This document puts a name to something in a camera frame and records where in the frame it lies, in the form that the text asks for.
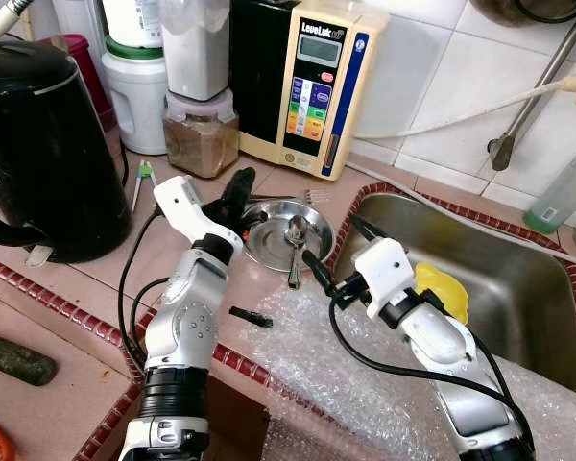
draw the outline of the green lid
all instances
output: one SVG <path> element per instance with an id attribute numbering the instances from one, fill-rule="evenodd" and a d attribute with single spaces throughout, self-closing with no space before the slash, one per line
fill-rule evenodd
<path id="1" fill-rule="evenodd" d="M 117 43 L 110 36 L 105 37 L 107 50 L 115 56 L 126 58 L 127 60 L 157 60 L 162 58 L 162 48 L 134 48 Z"/>

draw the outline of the spice jar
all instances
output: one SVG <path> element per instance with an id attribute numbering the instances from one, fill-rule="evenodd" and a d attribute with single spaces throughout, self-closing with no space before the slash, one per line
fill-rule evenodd
<path id="1" fill-rule="evenodd" d="M 205 102 L 166 93 L 164 135 L 173 166 L 215 178 L 237 160 L 238 129 L 229 89 Z"/>

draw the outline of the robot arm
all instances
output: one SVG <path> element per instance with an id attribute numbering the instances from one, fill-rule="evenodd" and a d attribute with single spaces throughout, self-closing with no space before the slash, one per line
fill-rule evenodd
<path id="1" fill-rule="evenodd" d="M 223 198 L 204 208 L 189 177 L 173 178 L 154 190 L 171 226 L 193 243 L 147 328 L 140 409 L 129 422 L 120 461 L 202 459 L 209 442 L 205 385 L 217 344 L 217 312 L 227 290 L 229 262 L 243 248 L 237 234 L 218 221 L 238 219 L 253 176 L 252 169 L 238 172 Z"/>
<path id="2" fill-rule="evenodd" d="M 391 238 L 369 237 L 370 243 L 353 257 L 356 271 L 336 287 L 315 256 L 304 252 L 303 260 L 326 295 L 341 308 L 360 298 L 368 305 L 367 315 L 372 320 L 382 319 L 408 339 L 415 358 L 428 372 L 456 376 L 500 392 L 478 363 L 469 330 L 434 306 L 439 302 L 436 297 L 416 294 L 414 272 L 401 245 Z M 458 384 L 432 382 L 448 435 L 462 461 L 535 459 L 530 434 L 524 433 L 525 427 L 506 405 Z"/>

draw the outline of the red container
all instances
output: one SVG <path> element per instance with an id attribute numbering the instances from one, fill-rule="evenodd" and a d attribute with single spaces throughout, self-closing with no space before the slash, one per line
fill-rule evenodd
<path id="1" fill-rule="evenodd" d="M 103 126 L 103 130 L 108 132 L 117 124 L 117 120 L 115 119 L 113 107 L 108 101 L 105 90 L 100 83 L 92 58 L 89 56 L 89 52 L 87 51 L 89 43 L 87 42 L 87 39 L 80 34 L 63 34 L 62 37 L 68 45 L 68 53 L 70 53 L 70 55 L 75 59 L 81 70 L 85 86 L 87 86 L 87 90 L 92 98 L 94 108 L 96 109 L 100 123 Z M 45 38 L 41 40 L 41 42 L 50 43 L 50 39 Z"/>

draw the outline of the kettle lid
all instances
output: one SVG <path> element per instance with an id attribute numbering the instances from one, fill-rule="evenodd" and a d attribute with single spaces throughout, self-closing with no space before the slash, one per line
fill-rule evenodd
<path id="1" fill-rule="evenodd" d="M 31 41 L 0 42 L 0 97 L 49 88 L 77 70 L 72 58 L 51 45 Z"/>

